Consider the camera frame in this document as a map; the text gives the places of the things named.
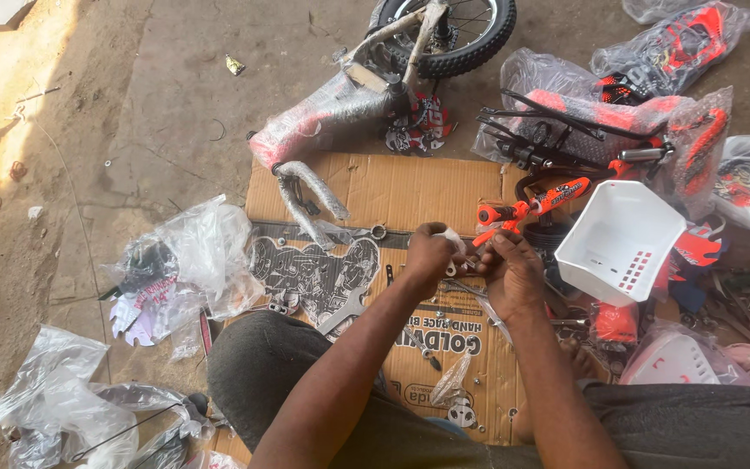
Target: dark pants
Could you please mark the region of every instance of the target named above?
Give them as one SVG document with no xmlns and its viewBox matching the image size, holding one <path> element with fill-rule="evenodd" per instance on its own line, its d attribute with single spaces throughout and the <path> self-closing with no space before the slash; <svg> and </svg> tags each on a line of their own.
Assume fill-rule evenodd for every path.
<svg viewBox="0 0 750 469">
<path fill-rule="evenodd" d="M 288 393 L 330 345 L 311 325 L 270 311 L 235 321 L 217 338 L 208 363 L 210 395 L 251 452 Z M 632 467 L 750 467 L 749 387 L 596 384 L 583 394 Z M 474 443 L 416 416 L 374 386 L 332 467 L 542 465 L 534 446 Z"/>
</svg>

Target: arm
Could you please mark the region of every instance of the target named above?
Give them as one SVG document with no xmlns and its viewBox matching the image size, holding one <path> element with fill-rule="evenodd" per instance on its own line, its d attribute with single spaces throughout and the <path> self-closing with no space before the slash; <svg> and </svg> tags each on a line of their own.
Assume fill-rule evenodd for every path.
<svg viewBox="0 0 750 469">
<path fill-rule="evenodd" d="M 393 341 L 418 303 L 436 292 L 453 255 L 443 224 L 411 238 L 407 266 L 297 382 L 259 442 L 252 468 L 326 467 L 361 417 Z"/>
<path fill-rule="evenodd" d="M 548 469 L 627 469 L 572 378 L 543 306 L 543 261 L 522 236 L 497 230 L 477 272 L 505 321 L 526 389 L 534 439 Z"/>
</svg>

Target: white plastic basket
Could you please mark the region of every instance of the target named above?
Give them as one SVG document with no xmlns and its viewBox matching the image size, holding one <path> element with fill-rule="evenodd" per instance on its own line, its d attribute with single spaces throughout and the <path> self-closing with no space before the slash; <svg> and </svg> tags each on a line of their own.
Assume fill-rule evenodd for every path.
<svg viewBox="0 0 750 469">
<path fill-rule="evenodd" d="M 719 384 L 693 337 L 678 332 L 662 334 L 633 359 L 621 376 L 623 385 L 667 383 Z"/>
<path fill-rule="evenodd" d="M 685 225 L 643 184 L 604 181 L 554 253 L 560 276 L 608 304 L 644 301 Z"/>
</svg>

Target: cardboard piece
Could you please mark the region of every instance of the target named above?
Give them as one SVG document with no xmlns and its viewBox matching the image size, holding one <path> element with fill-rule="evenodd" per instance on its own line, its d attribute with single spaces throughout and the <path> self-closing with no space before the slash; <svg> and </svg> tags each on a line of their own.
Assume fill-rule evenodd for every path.
<svg viewBox="0 0 750 469">
<path fill-rule="evenodd" d="M 503 167 L 483 161 L 392 155 L 323 154 L 308 164 L 352 213 L 352 217 L 343 222 L 332 219 L 328 210 L 323 210 L 315 218 L 349 227 L 382 224 L 391 232 L 387 238 L 377 242 L 381 269 L 372 281 L 371 294 L 364 297 L 363 304 L 370 304 L 372 298 L 387 288 L 386 265 L 391 265 L 396 278 L 403 270 L 401 264 L 406 258 L 406 241 L 396 240 L 397 235 L 392 231 L 411 232 L 427 221 L 443 221 L 460 235 L 474 237 L 480 200 L 498 200 L 506 204 L 516 202 L 513 187 L 525 175 L 510 165 Z M 305 185 L 303 198 L 318 200 Z M 558 208 L 558 215 L 584 205 L 585 201 L 576 200 L 569 207 Z M 258 220 L 293 221 L 280 199 L 276 178 L 256 161 L 247 190 L 245 211 L 259 227 L 263 223 Z M 299 248 L 308 244 L 307 237 L 297 235 L 296 225 L 279 229 L 276 233 L 263 232 L 261 229 L 259 235 L 272 239 L 284 235 L 286 245 Z M 343 255 L 347 249 L 347 245 L 339 244 L 332 254 Z M 467 279 L 465 283 L 483 286 L 481 279 Z M 436 311 L 439 310 L 451 320 L 449 329 L 445 329 L 442 320 L 437 319 Z M 293 317 L 308 321 L 302 311 Z M 524 403 L 525 392 L 519 379 L 516 355 L 503 334 L 496 327 L 488 325 L 487 316 L 473 296 L 459 291 L 444 293 L 440 289 L 435 302 L 424 301 L 418 306 L 409 319 L 409 325 L 416 333 L 422 334 L 444 370 L 449 369 L 462 354 L 472 351 L 475 354 L 463 382 L 468 405 L 476 416 L 474 427 L 464 429 L 471 438 L 494 445 L 518 444 L 512 432 L 511 419 L 516 409 Z M 475 348 L 467 345 L 468 336 L 478 338 Z M 401 334 L 396 339 L 383 370 L 409 409 L 420 416 L 447 418 L 449 409 L 434 408 L 430 404 L 430 392 L 443 372 L 434 370 L 422 358 L 409 337 Z M 479 431 L 480 425 L 485 432 Z M 249 460 L 250 454 L 238 438 L 230 439 L 227 432 L 219 432 L 217 438 L 216 451 L 231 454 L 245 462 Z"/>
</svg>

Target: hand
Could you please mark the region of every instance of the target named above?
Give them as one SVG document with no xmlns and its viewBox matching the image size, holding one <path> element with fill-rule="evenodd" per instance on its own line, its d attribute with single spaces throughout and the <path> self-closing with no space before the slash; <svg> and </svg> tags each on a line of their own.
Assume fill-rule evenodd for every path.
<svg viewBox="0 0 750 469">
<path fill-rule="evenodd" d="M 407 266 L 398 277 L 399 280 L 411 282 L 413 290 L 418 292 L 418 300 L 431 298 L 436 294 L 438 283 L 445 276 L 450 261 L 457 267 L 457 275 L 464 275 L 465 256 L 456 254 L 453 241 L 444 236 L 433 236 L 444 233 L 447 226 L 443 223 L 425 223 L 412 234 L 407 248 Z"/>
<path fill-rule="evenodd" d="M 476 272 L 485 277 L 487 297 L 499 319 L 545 314 L 543 261 L 519 234 L 497 229 L 485 245 Z"/>
</svg>

